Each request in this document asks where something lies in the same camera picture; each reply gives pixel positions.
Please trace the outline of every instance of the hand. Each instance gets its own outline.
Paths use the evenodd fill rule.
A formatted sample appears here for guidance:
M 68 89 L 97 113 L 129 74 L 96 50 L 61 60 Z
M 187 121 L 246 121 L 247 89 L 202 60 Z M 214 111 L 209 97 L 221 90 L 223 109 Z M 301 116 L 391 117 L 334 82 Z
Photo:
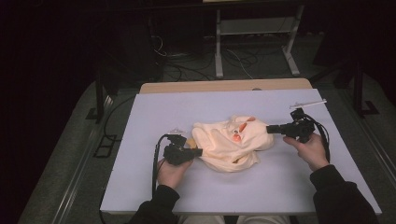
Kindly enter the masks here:
M 306 143 L 287 136 L 283 137 L 283 141 L 297 149 L 298 156 L 308 163 L 312 171 L 329 165 L 320 135 L 312 133 Z
M 179 166 L 170 164 L 166 159 L 158 161 L 157 167 L 160 169 L 157 177 L 158 183 L 176 189 L 191 165 L 192 161 L 183 162 Z

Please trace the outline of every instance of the orange print on cloth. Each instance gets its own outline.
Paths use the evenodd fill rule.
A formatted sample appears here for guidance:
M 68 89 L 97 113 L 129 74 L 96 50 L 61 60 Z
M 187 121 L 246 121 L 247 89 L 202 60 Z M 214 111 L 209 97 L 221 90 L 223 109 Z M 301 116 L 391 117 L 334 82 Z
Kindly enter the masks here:
M 238 172 L 260 162 L 257 150 L 274 145 L 267 124 L 249 116 L 232 116 L 217 123 L 195 123 L 192 137 L 204 150 L 201 159 L 219 172 Z

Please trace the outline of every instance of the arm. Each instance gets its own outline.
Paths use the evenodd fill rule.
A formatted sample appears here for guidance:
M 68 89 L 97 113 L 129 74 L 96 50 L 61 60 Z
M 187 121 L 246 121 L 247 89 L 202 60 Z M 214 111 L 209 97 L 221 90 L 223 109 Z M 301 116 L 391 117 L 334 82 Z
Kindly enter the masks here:
M 130 224 L 174 224 L 177 221 L 172 213 L 176 201 L 179 199 L 175 189 L 192 161 L 186 161 L 179 166 L 174 166 L 164 160 L 159 161 L 159 164 L 159 186 L 151 201 L 140 205 L 130 220 Z
M 311 134 L 305 144 L 290 137 L 284 137 L 284 141 L 297 149 L 298 155 L 313 171 L 310 179 L 317 190 L 314 204 L 320 224 L 378 223 L 372 206 L 357 185 L 346 182 L 326 160 L 319 135 Z

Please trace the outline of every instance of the white table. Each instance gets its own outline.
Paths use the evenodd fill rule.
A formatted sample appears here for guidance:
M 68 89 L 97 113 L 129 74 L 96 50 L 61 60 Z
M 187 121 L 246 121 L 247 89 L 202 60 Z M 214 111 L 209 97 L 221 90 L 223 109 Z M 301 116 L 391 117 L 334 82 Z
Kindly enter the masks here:
M 290 105 L 321 100 L 317 90 L 206 91 L 142 93 L 136 96 L 101 210 L 132 214 L 151 199 L 154 148 L 159 138 L 178 128 L 190 132 L 194 122 L 218 122 L 231 115 L 254 116 L 268 124 L 291 122 Z M 305 113 L 329 131 L 332 164 L 344 179 L 356 182 L 377 214 L 375 198 L 352 160 L 325 105 Z M 307 164 L 276 135 L 275 145 L 258 152 L 260 163 L 239 173 L 218 173 L 195 159 L 177 192 L 177 214 L 307 215 L 314 214 L 315 189 Z M 161 144 L 168 145 L 167 140 Z

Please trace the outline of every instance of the left hand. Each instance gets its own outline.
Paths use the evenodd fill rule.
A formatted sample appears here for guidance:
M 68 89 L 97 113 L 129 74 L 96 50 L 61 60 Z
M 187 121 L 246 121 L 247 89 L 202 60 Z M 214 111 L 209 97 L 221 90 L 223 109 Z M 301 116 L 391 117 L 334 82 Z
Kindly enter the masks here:
M 158 183 L 166 185 L 172 189 L 176 189 L 183 179 L 186 170 L 192 165 L 193 160 L 185 161 L 178 166 L 170 164 L 166 159 L 158 161 L 157 167 L 160 168 L 158 172 Z

